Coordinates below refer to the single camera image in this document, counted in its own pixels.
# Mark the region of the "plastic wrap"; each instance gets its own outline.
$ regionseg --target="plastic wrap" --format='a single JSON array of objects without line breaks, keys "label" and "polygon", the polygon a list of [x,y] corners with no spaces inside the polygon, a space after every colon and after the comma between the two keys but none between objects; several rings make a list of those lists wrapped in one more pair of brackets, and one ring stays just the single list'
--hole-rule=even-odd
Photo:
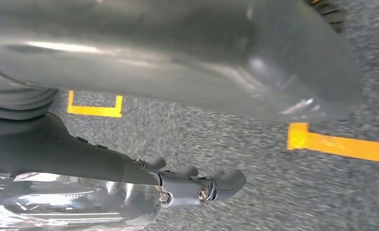
[{"label": "plastic wrap", "polygon": [[161,187],[26,173],[0,175],[0,231],[130,231],[157,218]]}]

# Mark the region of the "yellow floor marking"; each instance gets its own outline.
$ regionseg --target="yellow floor marking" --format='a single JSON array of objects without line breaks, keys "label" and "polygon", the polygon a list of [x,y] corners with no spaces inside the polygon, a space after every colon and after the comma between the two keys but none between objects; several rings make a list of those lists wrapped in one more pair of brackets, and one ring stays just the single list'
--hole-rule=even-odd
[{"label": "yellow floor marking", "polygon": [[67,112],[78,115],[88,115],[88,116],[106,116],[106,117],[116,117],[121,118],[122,107],[123,107],[123,97],[121,95],[116,96],[116,106],[115,107],[90,107],[90,106],[74,106],[73,105],[74,92],[69,91],[69,98],[67,101]]},{"label": "yellow floor marking", "polygon": [[288,149],[310,149],[336,155],[379,161],[379,142],[326,136],[308,131],[308,124],[290,124]]}]

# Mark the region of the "bolt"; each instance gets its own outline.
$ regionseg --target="bolt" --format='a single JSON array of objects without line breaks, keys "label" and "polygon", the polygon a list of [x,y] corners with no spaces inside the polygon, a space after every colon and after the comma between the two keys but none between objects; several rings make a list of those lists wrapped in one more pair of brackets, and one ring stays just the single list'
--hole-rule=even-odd
[{"label": "bolt", "polygon": [[162,192],[160,195],[159,195],[159,200],[163,203],[166,203],[170,200],[170,195],[168,195],[168,193],[166,192]]},{"label": "bolt", "polygon": [[203,203],[207,200],[209,196],[209,192],[208,192],[208,189],[206,187],[202,187],[199,189],[199,192],[198,192],[198,201],[200,203]]}]

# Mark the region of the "screw head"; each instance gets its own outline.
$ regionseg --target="screw head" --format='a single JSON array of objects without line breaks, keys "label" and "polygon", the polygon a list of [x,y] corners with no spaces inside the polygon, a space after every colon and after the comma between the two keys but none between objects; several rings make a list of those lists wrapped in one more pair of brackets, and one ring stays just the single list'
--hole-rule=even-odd
[{"label": "screw head", "polygon": [[198,192],[198,201],[204,203],[209,197],[209,191],[206,187],[202,187]]},{"label": "screw head", "polygon": [[168,195],[168,193],[166,192],[162,192],[160,195],[159,195],[159,200],[163,203],[166,203],[170,200],[170,195]]}]

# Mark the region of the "gray carpet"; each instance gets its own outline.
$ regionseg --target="gray carpet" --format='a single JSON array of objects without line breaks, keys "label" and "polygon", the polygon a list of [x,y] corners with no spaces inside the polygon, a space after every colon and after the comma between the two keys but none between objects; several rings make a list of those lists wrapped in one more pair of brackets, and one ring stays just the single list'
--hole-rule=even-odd
[{"label": "gray carpet", "polygon": [[[358,56],[363,105],[343,122],[310,125],[334,136],[379,141],[379,0],[337,1],[348,12],[344,36]],[[114,96],[77,93],[82,105]],[[239,168],[248,178],[230,200],[169,209],[148,231],[379,231],[379,163],[313,151],[287,151],[287,124],[252,121],[126,97],[123,117],[70,115],[67,92],[52,112],[73,135],[131,157],[163,156],[175,170],[201,174]]]}]

